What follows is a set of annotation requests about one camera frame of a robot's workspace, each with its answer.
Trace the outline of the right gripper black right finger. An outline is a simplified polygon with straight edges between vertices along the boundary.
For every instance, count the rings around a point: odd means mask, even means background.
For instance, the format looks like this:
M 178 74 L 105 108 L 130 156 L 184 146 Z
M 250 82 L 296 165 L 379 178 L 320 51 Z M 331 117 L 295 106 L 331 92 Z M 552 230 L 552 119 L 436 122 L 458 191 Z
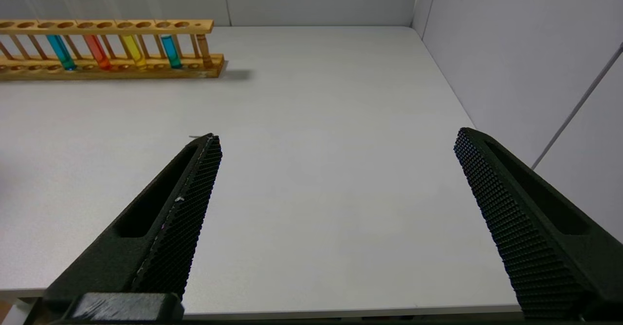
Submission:
M 454 153 L 524 319 L 620 322 L 621 242 L 489 135 L 461 128 Z

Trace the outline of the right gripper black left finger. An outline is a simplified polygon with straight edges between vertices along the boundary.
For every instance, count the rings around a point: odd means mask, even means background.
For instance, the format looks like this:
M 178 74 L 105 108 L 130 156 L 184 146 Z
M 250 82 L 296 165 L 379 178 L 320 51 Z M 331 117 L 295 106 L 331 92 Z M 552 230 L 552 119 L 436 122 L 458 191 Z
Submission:
M 87 292 L 182 297 L 222 150 L 214 134 L 187 144 L 45 290 L 55 312 Z

